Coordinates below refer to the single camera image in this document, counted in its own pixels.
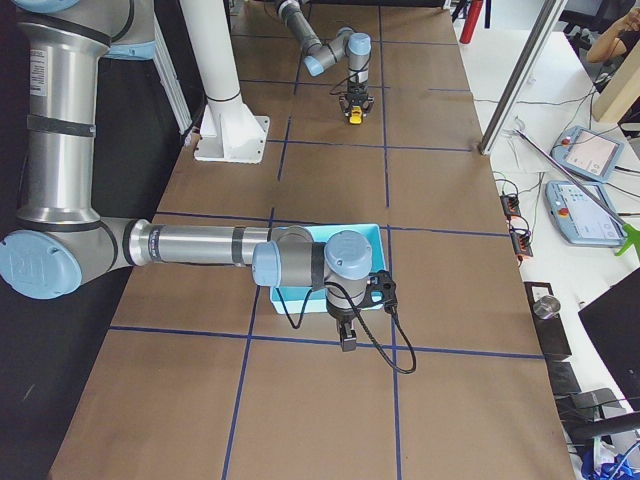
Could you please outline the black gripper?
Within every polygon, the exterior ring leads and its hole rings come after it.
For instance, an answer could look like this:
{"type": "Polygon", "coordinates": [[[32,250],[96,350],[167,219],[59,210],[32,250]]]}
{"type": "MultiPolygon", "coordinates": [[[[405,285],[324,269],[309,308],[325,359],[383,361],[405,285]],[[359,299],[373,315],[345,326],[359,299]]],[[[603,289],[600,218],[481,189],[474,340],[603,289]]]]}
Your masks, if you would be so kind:
{"type": "Polygon", "coordinates": [[[351,116],[351,100],[361,100],[360,107],[362,117],[365,118],[375,104],[375,98],[368,95],[368,82],[347,81],[347,91],[345,95],[339,96],[339,105],[345,117],[351,116]]]}
{"type": "Polygon", "coordinates": [[[343,352],[351,352],[357,348],[357,335],[353,328],[356,318],[348,300],[334,292],[326,293],[327,312],[336,320],[340,348],[343,352]]]}

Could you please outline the person dark sleeve forearm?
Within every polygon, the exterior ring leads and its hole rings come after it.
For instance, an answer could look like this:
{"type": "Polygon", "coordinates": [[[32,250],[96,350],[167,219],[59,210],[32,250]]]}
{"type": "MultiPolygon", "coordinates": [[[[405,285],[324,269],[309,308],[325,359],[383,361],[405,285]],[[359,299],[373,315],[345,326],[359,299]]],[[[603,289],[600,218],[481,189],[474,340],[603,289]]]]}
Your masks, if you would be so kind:
{"type": "Polygon", "coordinates": [[[593,43],[587,53],[590,63],[602,63],[627,55],[639,41],[639,9],[632,8],[615,20],[593,43]]]}

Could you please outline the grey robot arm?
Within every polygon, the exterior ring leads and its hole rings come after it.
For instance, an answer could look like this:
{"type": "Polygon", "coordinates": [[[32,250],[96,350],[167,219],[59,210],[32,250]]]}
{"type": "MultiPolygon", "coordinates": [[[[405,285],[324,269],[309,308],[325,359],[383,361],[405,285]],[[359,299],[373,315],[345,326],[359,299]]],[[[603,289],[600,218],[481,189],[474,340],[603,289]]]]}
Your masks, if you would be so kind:
{"type": "Polygon", "coordinates": [[[303,63],[312,77],[347,59],[346,91],[338,94],[338,100],[348,123],[361,125],[374,105],[368,90],[370,36],[346,26],[338,30],[334,39],[323,43],[302,12],[304,1],[280,0],[273,4],[277,16],[299,41],[303,63]]]}
{"type": "MultiPolygon", "coordinates": [[[[107,216],[256,222],[270,212],[331,223],[369,223],[383,214],[381,154],[371,148],[297,145],[276,181],[272,143],[262,166],[207,164],[179,149],[173,115],[152,64],[99,65],[93,200],[107,216]]],[[[221,301],[221,268],[144,267],[110,273],[56,300],[1,289],[4,361],[87,353],[98,348],[118,303],[151,314],[155,326],[194,325],[198,307],[243,312],[246,298],[221,301]]]]}

